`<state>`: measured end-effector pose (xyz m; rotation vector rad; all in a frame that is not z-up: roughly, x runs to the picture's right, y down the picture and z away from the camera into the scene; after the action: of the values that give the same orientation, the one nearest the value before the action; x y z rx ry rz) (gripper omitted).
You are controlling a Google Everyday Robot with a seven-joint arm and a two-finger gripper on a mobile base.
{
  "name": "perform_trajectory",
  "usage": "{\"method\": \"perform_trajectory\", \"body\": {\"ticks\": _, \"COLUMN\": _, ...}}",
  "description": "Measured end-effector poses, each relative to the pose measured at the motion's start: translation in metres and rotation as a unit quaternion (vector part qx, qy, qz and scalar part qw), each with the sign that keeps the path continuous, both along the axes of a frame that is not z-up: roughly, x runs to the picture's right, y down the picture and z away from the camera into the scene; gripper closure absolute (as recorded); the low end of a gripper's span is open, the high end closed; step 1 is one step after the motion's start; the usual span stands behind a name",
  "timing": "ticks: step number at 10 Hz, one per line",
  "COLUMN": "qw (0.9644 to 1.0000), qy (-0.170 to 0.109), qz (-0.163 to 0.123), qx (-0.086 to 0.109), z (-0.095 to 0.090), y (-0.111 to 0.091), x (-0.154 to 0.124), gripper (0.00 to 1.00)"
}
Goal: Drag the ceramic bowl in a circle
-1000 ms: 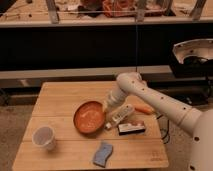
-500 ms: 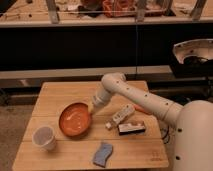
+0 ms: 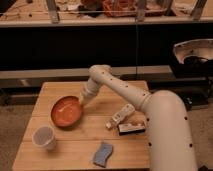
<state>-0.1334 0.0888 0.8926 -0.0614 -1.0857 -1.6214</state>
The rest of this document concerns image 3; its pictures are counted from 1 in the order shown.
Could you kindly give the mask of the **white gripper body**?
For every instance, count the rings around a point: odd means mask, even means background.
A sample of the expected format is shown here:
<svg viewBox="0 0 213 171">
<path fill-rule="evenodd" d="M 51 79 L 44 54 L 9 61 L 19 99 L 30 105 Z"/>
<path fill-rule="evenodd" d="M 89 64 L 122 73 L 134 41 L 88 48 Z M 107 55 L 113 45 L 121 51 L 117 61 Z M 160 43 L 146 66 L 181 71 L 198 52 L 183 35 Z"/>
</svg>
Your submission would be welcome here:
<svg viewBox="0 0 213 171">
<path fill-rule="evenodd" d="M 89 79 L 80 92 L 79 102 L 82 106 L 87 105 L 99 93 L 100 85 L 92 79 Z"/>
</svg>

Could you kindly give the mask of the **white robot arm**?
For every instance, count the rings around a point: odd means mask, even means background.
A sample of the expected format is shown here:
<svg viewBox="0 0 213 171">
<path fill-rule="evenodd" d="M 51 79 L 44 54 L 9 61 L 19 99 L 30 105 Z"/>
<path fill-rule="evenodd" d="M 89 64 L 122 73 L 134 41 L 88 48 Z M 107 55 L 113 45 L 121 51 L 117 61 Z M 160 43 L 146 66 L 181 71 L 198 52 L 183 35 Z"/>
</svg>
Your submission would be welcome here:
<svg viewBox="0 0 213 171">
<path fill-rule="evenodd" d="M 88 104 L 102 85 L 146 115 L 151 171 L 198 171 L 188 114 L 178 95 L 168 90 L 150 93 L 115 77 L 109 65 L 93 65 L 80 103 Z"/>
</svg>

